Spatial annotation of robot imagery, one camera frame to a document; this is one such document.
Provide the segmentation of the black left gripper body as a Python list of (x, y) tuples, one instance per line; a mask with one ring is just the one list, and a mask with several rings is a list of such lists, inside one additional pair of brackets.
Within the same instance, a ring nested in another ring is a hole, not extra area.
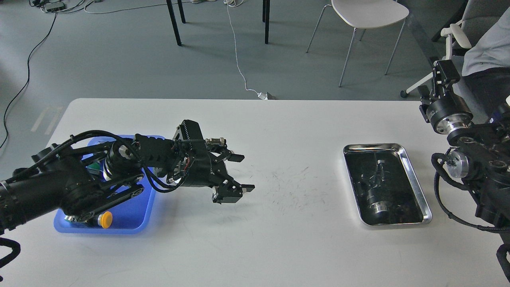
[(225, 161), (214, 161), (216, 154), (207, 149), (192, 149), (171, 170), (175, 187), (214, 187), (229, 181)]

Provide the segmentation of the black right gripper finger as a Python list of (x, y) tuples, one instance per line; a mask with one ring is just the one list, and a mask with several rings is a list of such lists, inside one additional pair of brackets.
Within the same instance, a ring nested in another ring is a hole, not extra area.
[(434, 99), (431, 98), (431, 91), (428, 89), (426, 85), (420, 85), (418, 87), (418, 93), (420, 95), (419, 111), (422, 116), (428, 116), (428, 109), (432, 103), (434, 103)]
[(454, 95), (453, 84), (458, 83), (461, 76), (452, 60), (435, 61), (432, 69), (432, 99), (439, 100)]

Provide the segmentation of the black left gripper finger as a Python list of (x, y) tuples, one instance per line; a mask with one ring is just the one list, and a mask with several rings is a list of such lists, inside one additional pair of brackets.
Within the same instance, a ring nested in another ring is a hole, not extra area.
[(228, 149), (227, 140), (225, 138), (206, 138), (205, 139), (206, 149), (217, 155), (217, 159), (214, 161), (232, 161), (241, 162), (245, 156), (242, 154), (236, 154), (231, 149)]
[(238, 184), (234, 181), (225, 181), (217, 186), (212, 187), (213, 203), (237, 203), (246, 193), (255, 189), (254, 184)]

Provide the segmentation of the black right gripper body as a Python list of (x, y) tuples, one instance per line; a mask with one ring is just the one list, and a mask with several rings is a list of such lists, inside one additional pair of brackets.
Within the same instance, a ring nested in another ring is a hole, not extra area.
[(460, 96), (443, 96), (426, 108), (426, 118), (439, 134), (451, 134), (467, 128), (473, 114)]

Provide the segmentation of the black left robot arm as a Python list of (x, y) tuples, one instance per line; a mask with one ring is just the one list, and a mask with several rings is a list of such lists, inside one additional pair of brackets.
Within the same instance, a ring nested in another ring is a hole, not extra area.
[(160, 193), (209, 187), (214, 203), (237, 203), (255, 186), (237, 182), (225, 163), (244, 158), (224, 138), (204, 138), (193, 120), (184, 120), (172, 139), (82, 132), (33, 155), (32, 166), (1, 181), (1, 233), (57, 209), (84, 223), (140, 195), (143, 179)]

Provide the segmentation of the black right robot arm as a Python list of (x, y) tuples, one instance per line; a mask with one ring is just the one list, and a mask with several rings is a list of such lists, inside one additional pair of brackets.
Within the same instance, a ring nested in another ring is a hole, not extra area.
[(484, 124), (474, 124), (465, 100), (453, 91), (460, 75), (452, 60), (436, 61), (432, 91), (422, 93), (420, 111), (426, 122), (450, 144), (432, 155), (438, 175), (468, 191), (477, 204), (475, 216), (489, 223), (474, 228), (509, 232), (509, 105), (501, 104)]

